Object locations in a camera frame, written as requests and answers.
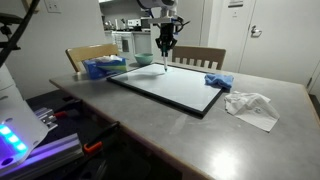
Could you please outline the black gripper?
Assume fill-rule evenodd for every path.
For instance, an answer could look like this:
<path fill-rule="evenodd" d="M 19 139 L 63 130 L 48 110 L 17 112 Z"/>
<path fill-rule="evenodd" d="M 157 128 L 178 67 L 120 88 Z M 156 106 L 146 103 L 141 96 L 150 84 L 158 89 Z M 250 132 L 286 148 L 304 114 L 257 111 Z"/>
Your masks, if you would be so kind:
<path fill-rule="evenodd" d="M 156 38 L 155 41 L 156 41 L 157 47 L 161 52 L 163 52 L 162 42 L 171 42 L 169 44 L 168 51 L 172 50 L 175 47 L 177 40 L 173 38 L 173 32 L 174 32 L 174 25 L 172 23 L 162 24 L 160 26 L 160 38 Z"/>

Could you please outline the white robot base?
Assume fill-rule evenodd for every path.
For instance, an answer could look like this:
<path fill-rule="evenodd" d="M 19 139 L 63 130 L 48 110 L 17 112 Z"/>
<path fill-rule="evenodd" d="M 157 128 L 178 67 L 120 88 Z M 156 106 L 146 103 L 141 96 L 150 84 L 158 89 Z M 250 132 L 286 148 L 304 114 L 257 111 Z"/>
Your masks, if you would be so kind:
<path fill-rule="evenodd" d="M 48 134 L 23 99 L 6 65 L 0 67 L 0 175 L 22 164 Z"/>

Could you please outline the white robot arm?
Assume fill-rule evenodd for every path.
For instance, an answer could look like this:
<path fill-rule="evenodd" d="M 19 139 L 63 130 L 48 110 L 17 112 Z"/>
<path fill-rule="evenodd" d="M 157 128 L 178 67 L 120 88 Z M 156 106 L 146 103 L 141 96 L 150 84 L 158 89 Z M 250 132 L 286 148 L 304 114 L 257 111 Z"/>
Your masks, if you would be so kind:
<path fill-rule="evenodd" d="M 151 18 L 149 24 L 160 29 L 160 36 L 155 39 L 163 57 L 175 46 L 177 40 L 174 38 L 174 30 L 177 26 L 177 4 L 178 0 L 137 0 L 143 10 L 147 10 Z M 160 8 L 160 16 L 155 18 L 152 14 L 153 8 Z"/>

